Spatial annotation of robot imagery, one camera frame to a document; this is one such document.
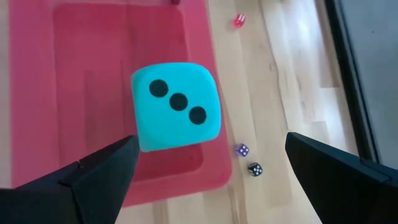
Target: purple die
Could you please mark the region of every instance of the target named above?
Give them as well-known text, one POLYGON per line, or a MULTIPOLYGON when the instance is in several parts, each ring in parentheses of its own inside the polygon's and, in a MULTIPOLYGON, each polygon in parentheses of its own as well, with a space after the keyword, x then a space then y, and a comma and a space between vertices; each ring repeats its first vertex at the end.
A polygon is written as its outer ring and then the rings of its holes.
POLYGON ((249 154, 249 148, 245 144, 238 144, 235 148, 235 153, 245 157, 249 154))

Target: die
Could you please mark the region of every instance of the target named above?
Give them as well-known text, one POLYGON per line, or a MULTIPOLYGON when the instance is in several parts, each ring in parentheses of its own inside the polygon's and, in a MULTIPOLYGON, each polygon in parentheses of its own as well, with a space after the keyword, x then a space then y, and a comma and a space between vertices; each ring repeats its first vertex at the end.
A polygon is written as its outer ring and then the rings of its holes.
POLYGON ((235 28, 240 28, 241 26, 243 26, 244 21, 246 20, 246 16, 244 14, 238 14, 234 21, 233 21, 233 25, 235 28))
POLYGON ((163 63, 131 77, 143 152, 209 141, 221 129, 221 106, 210 72, 194 63, 163 63))
POLYGON ((253 177, 257 177, 262 174, 262 167, 257 162, 254 162, 249 165, 248 171, 250 175, 252 175, 253 177))
POLYGON ((238 144, 235 148, 235 153, 239 156, 246 157, 249 154, 249 148, 245 144, 238 144))

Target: pink tray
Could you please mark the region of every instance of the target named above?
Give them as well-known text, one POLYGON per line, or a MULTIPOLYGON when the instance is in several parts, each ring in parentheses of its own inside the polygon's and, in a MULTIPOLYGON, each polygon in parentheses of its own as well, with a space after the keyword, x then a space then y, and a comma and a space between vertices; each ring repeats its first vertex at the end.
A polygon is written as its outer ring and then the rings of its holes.
MULTIPOLYGON (((216 76, 203 0, 10 1, 12 184, 136 134, 131 74, 195 62, 216 76)), ((231 175, 224 125, 203 144, 141 153, 124 206, 213 189, 231 175)))

